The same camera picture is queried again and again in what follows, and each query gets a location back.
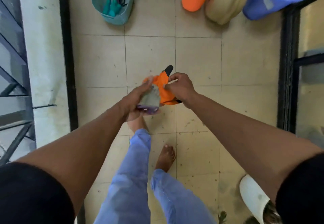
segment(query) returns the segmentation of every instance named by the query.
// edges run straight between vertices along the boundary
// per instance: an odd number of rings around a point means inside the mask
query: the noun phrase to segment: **forearm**
[[[294,167],[322,152],[309,140],[234,112],[203,95],[194,93],[187,106],[273,202]]]
[[[77,214],[95,181],[127,112],[115,104],[95,120],[18,159],[56,178]]]

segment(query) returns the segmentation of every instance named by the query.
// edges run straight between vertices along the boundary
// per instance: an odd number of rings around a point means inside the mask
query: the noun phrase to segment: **foot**
[[[144,128],[148,131],[147,125],[142,115],[140,115],[137,119],[133,121],[127,122],[127,125],[133,131],[133,133],[135,133],[136,130],[140,128]]]
[[[173,146],[164,145],[160,156],[156,162],[155,169],[162,169],[164,172],[167,173],[175,159],[176,153],[173,149]]]

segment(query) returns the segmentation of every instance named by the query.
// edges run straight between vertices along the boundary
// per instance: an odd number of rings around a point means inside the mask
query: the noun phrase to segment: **pant leg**
[[[153,172],[151,187],[168,224],[216,224],[200,198],[163,170]]]
[[[112,178],[108,195],[94,224],[149,224],[147,203],[148,157],[151,136],[139,129],[130,140],[128,152]]]

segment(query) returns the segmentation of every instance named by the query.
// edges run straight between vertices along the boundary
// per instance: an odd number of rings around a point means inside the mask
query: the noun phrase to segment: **hand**
[[[192,81],[187,74],[176,72],[169,77],[169,82],[173,83],[165,84],[164,88],[171,91],[177,99],[181,100],[187,107],[187,102],[190,97],[196,93]]]
[[[134,88],[128,95],[126,95],[121,101],[121,106],[123,107],[125,113],[127,114],[126,122],[135,120],[144,111],[137,109],[137,104],[140,102],[142,96],[151,90],[153,82],[153,76],[148,78],[148,81],[143,83],[140,87]]]

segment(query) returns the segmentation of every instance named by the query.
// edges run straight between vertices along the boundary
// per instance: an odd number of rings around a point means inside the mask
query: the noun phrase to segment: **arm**
[[[34,165],[56,178],[66,189],[77,214],[121,125],[140,115],[136,105],[151,84],[152,79],[95,120],[17,161]]]
[[[198,94],[186,74],[175,73],[167,84],[194,111],[234,159],[275,203],[288,174],[301,162],[321,153],[309,140],[234,112]]]

